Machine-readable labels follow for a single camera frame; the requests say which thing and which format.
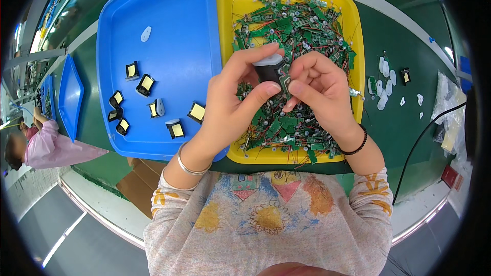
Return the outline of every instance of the wire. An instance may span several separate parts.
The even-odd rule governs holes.
[[[465,104],[466,103],[464,102],[463,104],[461,104],[461,105],[459,105],[459,106],[457,106],[455,108],[451,108],[449,110],[443,111],[442,113],[438,114],[436,118],[434,118],[432,121],[430,121],[430,123],[428,124],[428,126],[426,126],[425,130],[423,130],[423,132],[421,132],[421,134],[419,135],[419,138],[416,140],[416,142],[412,146],[411,151],[409,152],[408,158],[406,159],[406,163],[404,163],[404,167],[402,168],[401,178],[399,178],[399,184],[397,185],[397,189],[396,189],[396,193],[394,194],[394,200],[392,201],[392,205],[394,205],[396,203],[397,194],[399,193],[399,189],[401,188],[402,178],[404,177],[404,172],[406,171],[406,167],[408,167],[409,158],[411,157],[412,152],[416,148],[416,145],[418,145],[419,140],[423,137],[423,135],[427,132],[427,130],[430,129],[431,125],[436,120],[438,120],[440,117],[442,117],[443,115],[445,115],[447,113],[450,113],[452,111],[455,111],[457,109],[460,109],[461,107],[465,106]]]
[[[16,104],[15,104],[15,103],[13,103],[13,102],[12,102],[12,106],[14,106],[14,107],[16,107],[16,108],[19,108],[19,109],[24,109],[24,110],[26,110],[26,111],[27,111],[29,114],[31,114],[31,115],[32,115],[32,113],[31,113],[31,112],[30,112],[28,109],[26,109],[26,108],[24,108],[24,107],[22,107],[22,106],[18,106],[18,105],[16,105]]]

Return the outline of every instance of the blue bin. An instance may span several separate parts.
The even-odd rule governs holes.
[[[221,71],[216,0],[109,0],[99,16],[97,77],[109,141],[127,157],[170,160],[201,125],[187,117],[193,101],[206,104],[208,80]],[[146,42],[141,34],[152,28]],[[140,79],[126,81],[125,66],[138,62],[140,76],[152,76],[148,98],[136,92]],[[130,124],[123,137],[118,121],[107,121],[109,98],[119,90]],[[151,119],[148,104],[161,98],[165,115]],[[183,138],[171,138],[165,122],[180,119]],[[226,155],[223,150],[215,161]]]

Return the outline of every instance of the green table surface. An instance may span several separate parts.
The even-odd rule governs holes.
[[[404,67],[409,67],[411,70],[411,83],[407,86],[402,85],[402,79],[398,74],[398,83],[393,88],[393,93],[383,111],[377,109],[378,98],[371,100],[367,90],[365,93],[365,111],[362,124],[382,150],[386,167],[391,173],[389,182],[394,184],[398,180],[402,166],[414,141],[430,121],[436,95],[438,70],[444,72],[452,80],[454,78],[438,56],[409,30],[370,7],[357,2],[356,5],[359,10],[363,32],[365,77],[375,76],[376,78],[381,78],[385,85],[385,78],[378,71],[378,60],[384,50],[387,51],[392,67],[397,73]],[[95,5],[93,9],[87,12],[85,17],[80,19],[77,26],[70,30],[66,39],[67,44],[80,34],[83,28],[88,27],[98,18],[102,6],[103,4]],[[85,88],[77,140],[114,151],[107,136],[99,100],[95,45],[96,35],[93,35],[71,53]],[[52,74],[54,76],[53,85],[55,90],[59,89],[62,70],[63,63]],[[422,106],[417,103],[417,94],[424,96]],[[403,96],[406,103],[401,107],[399,103]],[[58,94],[54,98],[54,102],[57,118],[59,118]],[[424,113],[422,119],[419,119],[420,112]],[[60,125],[60,133],[66,135],[66,130],[60,119],[58,119],[58,123]],[[408,167],[407,175],[409,178],[406,178],[408,180],[407,192],[418,188],[418,186],[427,185],[430,181],[435,181],[441,175],[447,163],[439,144],[433,142],[432,134],[433,130],[430,129],[430,132],[427,132],[421,139],[418,148],[411,157],[409,164],[412,166]],[[111,157],[113,163],[120,163],[122,159],[120,156]],[[105,172],[111,171],[110,165],[100,165],[99,161],[95,162],[98,164],[96,168],[103,166]],[[272,169],[293,169],[294,167],[296,165],[238,164],[225,157],[215,162],[212,170],[249,174]],[[346,162],[305,165],[302,167],[302,171],[330,175],[352,173]],[[115,182],[119,181],[117,179],[107,180],[111,180],[111,185],[115,185]]]

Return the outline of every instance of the pink jacket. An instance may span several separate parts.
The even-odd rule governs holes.
[[[56,121],[48,120],[30,139],[24,163],[34,169],[49,169],[90,161],[108,152],[79,141],[72,143],[70,138],[58,133]]]

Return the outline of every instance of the blue tray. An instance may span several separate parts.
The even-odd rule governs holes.
[[[83,84],[73,59],[68,54],[61,74],[60,90],[58,95],[58,111],[61,115],[66,132],[72,140],[77,137],[80,106],[83,99]]]
[[[142,42],[148,26],[150,37]],[[126,81],[125,66],[133,61],[140,76],[147,73],[156,80],[148,98],[136,92],[141,78]],[[187,114],[193,101],[206,104],[208,80],[221,71],[216,0],[109,0],[99,15],[96,62],[104,123],[114,150],[126,157],[170,160],[200,129]],[[116,90],[123,94],[121,107],[130,124],[125,137],[116,132],[117,120],[107,121],[113,110],[109,98]],[[151,119],[147,105],[156,98],[162,99],[165,115]],[[172,119],[181,120],[185,137],[172,140],[165,126]]]
[[[51,107],[51,116],[46,114],[45,100],[46,94],[50,95],[50,107]],[[46,76],[43,84],[41,85],[41,110],[45,114],[45,116],[50,120],[56,120],[57,115],[54,112],[54,100],[53,100],[53,77],[51,75]]]

